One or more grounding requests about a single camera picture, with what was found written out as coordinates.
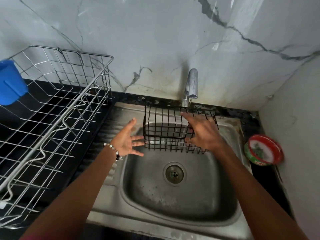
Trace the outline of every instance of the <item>white marble backsplash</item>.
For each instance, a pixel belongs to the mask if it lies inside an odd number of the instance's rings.
[[[258,110],[320,54],[319,0],[1,0],[0,59],[30,44],[114,56],[112,89]]]

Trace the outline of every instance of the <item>bracelet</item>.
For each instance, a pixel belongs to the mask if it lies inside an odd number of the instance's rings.
[[[104,143],[104,146],[109,146],[112,150],[115,151],[115,154],[117,156],[116,160],[122,160],[122,156],[120,156],[119,152],[115,149],[115,147],[109,143]]]

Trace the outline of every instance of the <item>faucet spout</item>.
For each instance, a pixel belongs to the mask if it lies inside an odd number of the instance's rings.
[[[189,107],[189,98],[198,98],[198,70],[195,68],[192,68],[189,71],[188,79],[186,81],[186,88],[184,90],[183,98],[181,101],[182,107]]]

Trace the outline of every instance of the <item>blue container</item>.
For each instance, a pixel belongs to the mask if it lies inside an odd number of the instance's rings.
[[[14,62],[12,60],[0,61],[0,104],[12,104],[26,92],[28,92],[28,86]]]

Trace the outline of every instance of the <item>stainless steel dish drying rack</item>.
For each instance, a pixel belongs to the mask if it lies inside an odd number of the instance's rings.
[[[143,136],[145,147],[154,150],[169,150],[191,153],[205,153],[195,145],[186,143],[186,137],[193,138],[195,133],[188,121],[181,116],[181,112],[195,115],[204,115],[206,119],[213,118],[218,126],[215,112],[206,109],[188,109],[185,107],[145,106],[143,121]]]
[[[28,226],[68,185],[112,108],[113,56],[29,46],[28,93],[0,106],[0,228]]]

